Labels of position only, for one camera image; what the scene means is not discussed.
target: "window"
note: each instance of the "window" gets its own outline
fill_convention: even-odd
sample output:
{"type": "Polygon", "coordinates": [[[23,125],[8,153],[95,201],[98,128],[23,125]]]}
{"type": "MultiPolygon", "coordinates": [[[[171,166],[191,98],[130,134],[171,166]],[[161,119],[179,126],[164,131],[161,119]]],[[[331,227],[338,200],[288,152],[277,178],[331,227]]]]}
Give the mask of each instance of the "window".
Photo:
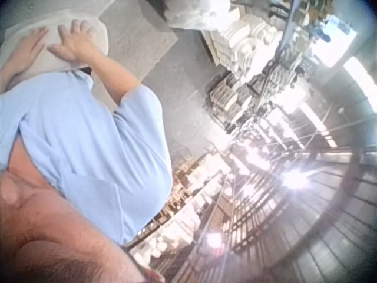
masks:
{"type": "Polygon", "coordinates": [[[373,78],[365,70],[364,66],[355,57],[351,57],[345,64],[344,69],[356,81],[358,86],[368,98],[372,109],[377,113],[377,85],[373,78]]]}

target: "metal pole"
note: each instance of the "metal pole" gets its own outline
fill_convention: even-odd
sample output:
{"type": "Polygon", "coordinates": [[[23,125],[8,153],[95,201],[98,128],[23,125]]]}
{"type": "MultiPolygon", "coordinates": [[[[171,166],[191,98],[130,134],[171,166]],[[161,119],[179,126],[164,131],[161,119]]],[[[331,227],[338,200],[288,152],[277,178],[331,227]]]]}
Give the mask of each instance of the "metal pole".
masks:
{"type": "MultiPolygon", "coordinates": [[[[359,119],[359,120],[356,120],[356,121],[353,121],[353,122],[350,122],[350,123],[347,123],[347,124],[344,124],[344,125],[341,125],[341,126],[337,126],[337,127],[334,127],[332,129],[328,129],[327,131],[329,133],[333,132],[333,131],[338,131],[338,130],[342,130],[344,128],[347,128],[347,127],[350,127],[350,126],[354,126],[354,125],[357,125],[357,124],[361,124],[361,123],[364,123],[364,122],[367,122],[369,120],[372,120],[372,119],[375,119],[377,117],[377,114],[376,113],[373,113],[373,114],[370,114],[368,116],[366,116],[365,118],[363,119],[359,119]]],[[[312,134],[307,134],[305,136],[302,136],[302,137],[298,137],[299,139],[304,139],[306,137],[310,137],[312,134]]],[[[294,141],[293,139],[289,139],[289,140],[285,140],[284,142],[292,142],[294,141]]],[[[270,143],[268,144],[268,146],[274,146],[275,144],[279,144],[279,143],[270,143]]],[[[265,146],[266,144],[263,144],[261,146],[257,146],[257,148],[261,148],[263,146],[265,146]]]]}

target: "short sleeve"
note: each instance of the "short sleeve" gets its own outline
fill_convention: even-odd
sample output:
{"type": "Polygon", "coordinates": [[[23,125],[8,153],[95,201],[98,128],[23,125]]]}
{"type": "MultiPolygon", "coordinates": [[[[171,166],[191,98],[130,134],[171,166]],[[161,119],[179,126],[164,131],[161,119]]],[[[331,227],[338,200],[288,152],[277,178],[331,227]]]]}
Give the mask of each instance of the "short sleeve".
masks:
{"type": "Polygon", "coordinates": [[[141,85],[125,95],[120,107],[114,112],[118,130],[127,137],[132,136],[146,146],[171,171],[168,153],[163,110],[157,96],[148,87],[141,85]]]}

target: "light blue shirt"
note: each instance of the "light blue shirt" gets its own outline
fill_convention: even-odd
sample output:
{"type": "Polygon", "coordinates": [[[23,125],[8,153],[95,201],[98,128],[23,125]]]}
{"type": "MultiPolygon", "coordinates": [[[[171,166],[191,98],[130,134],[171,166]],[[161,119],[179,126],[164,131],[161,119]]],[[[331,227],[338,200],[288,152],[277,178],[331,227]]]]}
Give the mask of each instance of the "light blue shirt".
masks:
{"type": "Polygon", "coordinates": [[[81,71],[49,73],[0,95],[0,165],[19,131],[44,178],[119,244],[163,207],[171,163],[161,104],[141,86],[111,112],[81,71]]]}

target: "white bag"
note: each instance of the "white bag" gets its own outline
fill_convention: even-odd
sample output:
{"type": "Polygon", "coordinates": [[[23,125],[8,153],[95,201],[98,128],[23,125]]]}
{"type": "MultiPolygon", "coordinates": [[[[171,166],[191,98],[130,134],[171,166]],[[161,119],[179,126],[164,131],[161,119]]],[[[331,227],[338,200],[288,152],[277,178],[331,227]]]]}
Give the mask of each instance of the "white bag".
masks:
{"type": "Polygon", "coordinates": [[[165,0],[172,28],[221,31],[229,25],[230,0],[165,0]]]}

